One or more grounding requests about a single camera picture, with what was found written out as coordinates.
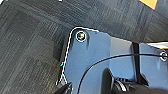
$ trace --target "floor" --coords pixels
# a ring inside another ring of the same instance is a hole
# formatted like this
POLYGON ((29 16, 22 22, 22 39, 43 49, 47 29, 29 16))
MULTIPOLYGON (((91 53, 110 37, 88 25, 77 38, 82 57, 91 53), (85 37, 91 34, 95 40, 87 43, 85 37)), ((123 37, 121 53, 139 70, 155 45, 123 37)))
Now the floor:
POLYGON ((0 94, 52 94, 65 36, 76 26, 137 43, 168 41, 168 0, 4 0, 0 94))

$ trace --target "black strap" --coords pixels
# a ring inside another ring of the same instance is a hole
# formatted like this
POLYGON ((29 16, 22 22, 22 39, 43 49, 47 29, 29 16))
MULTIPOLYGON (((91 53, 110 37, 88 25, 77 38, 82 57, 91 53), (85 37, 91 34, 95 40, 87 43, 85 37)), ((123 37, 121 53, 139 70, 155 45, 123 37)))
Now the black strap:
MULTIPOLYGON (((132 43, 134 54, 139 54, 139 44, 138 43, 132 43)), ((135 64, 135 75, 136 75, 136 82, 138 84, 141 84, 141 74, 140 74, 140 56, 134 56, 134 64, 135 64)))

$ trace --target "wire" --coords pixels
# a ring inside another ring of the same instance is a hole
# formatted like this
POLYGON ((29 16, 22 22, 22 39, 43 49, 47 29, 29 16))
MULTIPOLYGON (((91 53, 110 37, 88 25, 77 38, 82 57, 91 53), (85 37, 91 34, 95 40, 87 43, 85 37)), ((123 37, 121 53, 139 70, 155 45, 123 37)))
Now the wire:
POLYGON ((109 58, 106 58, 106 59, 102 59, 102 60, 100 60, 100 61, 94 63, 93 65, 91 65, 91 66, 84 72, 84 74, 83 74, 83 76, 82 76, 82 78, 81 78, 81 80, 80 80, 80 83, 79 83, 79 87, 78 87, 78 92, 77 92, 77 94, 79 94, 79 90, 80 90, 82 81, 83 81, 83 79, 84 79, 86 73, 87 73, 93 66, 95 66, 95 65, 97 65, 97 64, 99 64, 99 63, 101 63, 101 62, 103 62, 103 61, 112 59, 112 58, 125 57, 125 56, 141 56, 141 55, 144 55, 144 56, 155 56, 155 57, 167 57, 167 58, 168 58, 168 56, 154 55, 154 54, 126 54, 126 55, 118 55, 118 56, 113 56, 113 57, 109 57, 109 58))

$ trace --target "black cable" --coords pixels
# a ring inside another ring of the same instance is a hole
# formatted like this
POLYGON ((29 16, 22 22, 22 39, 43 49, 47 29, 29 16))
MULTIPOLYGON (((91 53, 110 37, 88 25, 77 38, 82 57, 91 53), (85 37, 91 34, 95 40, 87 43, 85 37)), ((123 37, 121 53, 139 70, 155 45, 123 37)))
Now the black cable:
POLYGON ((83 76, 82 76, 82 78, 81 78, 81 80, 80 80, 80 83, 79 83, 79 87, 78 87, 78 92, 77 92, 77 94, 79 94, 80 86, 81 86, 81 83, 82 83, 82 81, 83 81, 83 79, 84 79, 86 73, 87 73, 93 66, 95 66, 95 65, 97 65, 97 64, 99 64, 99 63, 101 63, 101 62, 103 62, 103 61, 112 59, 112 58, 125 57, 125 56, 140 56, 140 55, 144 55, 144 56, 155 56, 155 57, 167 57, 167 58, 168 58, 168 56, 154 55, 154 54, 126 54, 126 55, 118 55, 118 56, 113 56, 113 57, 109 57, 109 58, 106 58, 106 59, 102 59, 102 60, 98 61, 97 63, 94 63, 93 65, 91 65, 91 66, 84 72, 84 74, 83 74, 83 76))

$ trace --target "gray carpet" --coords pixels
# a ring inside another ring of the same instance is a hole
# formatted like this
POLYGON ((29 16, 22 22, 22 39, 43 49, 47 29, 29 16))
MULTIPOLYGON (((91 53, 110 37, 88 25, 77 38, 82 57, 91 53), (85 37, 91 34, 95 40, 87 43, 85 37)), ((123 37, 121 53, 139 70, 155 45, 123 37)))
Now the gray carpet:
POLYGON ((168 41, 168 0, 5 0, 0 6, 0 94, 52 94, 65 36, 76 26, 141 43, 168 41))

